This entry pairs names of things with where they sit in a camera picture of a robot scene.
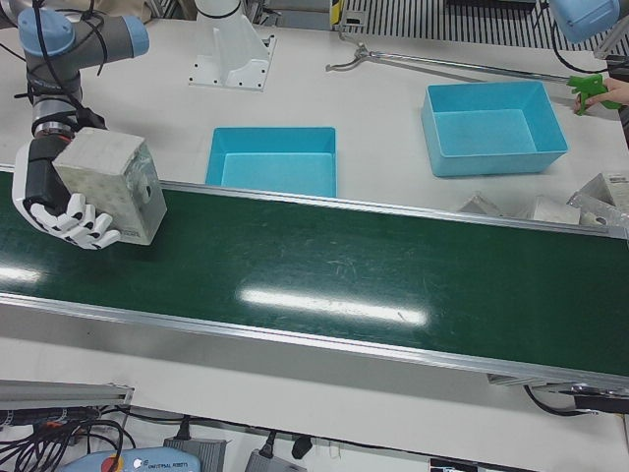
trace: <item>blue robot arm cap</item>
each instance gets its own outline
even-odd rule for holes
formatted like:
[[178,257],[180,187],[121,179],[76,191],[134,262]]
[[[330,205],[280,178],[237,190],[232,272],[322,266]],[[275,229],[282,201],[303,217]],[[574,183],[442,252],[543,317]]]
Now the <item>blue robot arm cap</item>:
[[550,2],[550,10],[571,42],[584,41],[620,20],[618,0],[554,0]]
[[[53,10],[40,10],[41,30],[49,56],[63,54],[72,47],[75,42],[75,30],[70,21],[61,13]],[[22,48],[28,54],[42,57],[39,37],[37,35],[37,22],[33,8],[21,11],[18,16],[18,29]]]
[[134,49],[134,57],[146,54],[149,46],[148,31],[146,31],[146,27],[138,17],[125,15],[122,18],[127,25],[127,30],[129,31],[131,45]]

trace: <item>white robot mount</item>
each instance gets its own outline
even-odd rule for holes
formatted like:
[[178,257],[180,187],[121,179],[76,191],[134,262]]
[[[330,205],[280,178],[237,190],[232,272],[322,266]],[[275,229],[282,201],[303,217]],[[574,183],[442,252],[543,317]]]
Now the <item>white robot mount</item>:
[[262,39],[241,0],[196,0],[197,60],[191,85],[262,91],[275,36]]

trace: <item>green conveyor belt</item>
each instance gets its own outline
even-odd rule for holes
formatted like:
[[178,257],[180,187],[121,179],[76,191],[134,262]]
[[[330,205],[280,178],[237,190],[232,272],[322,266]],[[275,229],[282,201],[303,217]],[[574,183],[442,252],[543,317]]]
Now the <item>green conveyor belt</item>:
[[152,246],[90,252],[10,188],[0,267],[38,276],[1,293],[629,377],[625,241],[166,191]]

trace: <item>conveyor belt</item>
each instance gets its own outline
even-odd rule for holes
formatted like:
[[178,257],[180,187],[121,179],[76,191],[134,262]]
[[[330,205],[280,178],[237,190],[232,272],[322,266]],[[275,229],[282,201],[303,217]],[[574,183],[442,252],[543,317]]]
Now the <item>conveyor belt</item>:
[[166,191],[152,246],[90,252],[33,231],[10,187],[0,305],[629,385],[623,240]]
[[[349,28],[349,32],[551,48],[550,11],[541,12],[541,2],[532,13],[487,6],[448,6],[447,0],[347,0],[346,8],[366,14],[365,25]],[[598,34],[579,44],[568,42],[561,34],[557,38],[561,49],[582,51],[594,50],[603,37]],[[627,56],[628,51],[629,38],[625,36],[611,52]]]

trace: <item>blue tray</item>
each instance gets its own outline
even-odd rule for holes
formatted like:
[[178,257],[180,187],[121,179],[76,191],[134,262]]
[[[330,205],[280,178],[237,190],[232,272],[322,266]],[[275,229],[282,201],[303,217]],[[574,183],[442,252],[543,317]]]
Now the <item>blue tray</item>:
[[336,197],[334,128],[216,128],[205,183]]
[[422,123],[437,177],[542,172],[568,150],[541,82],[429,86]]

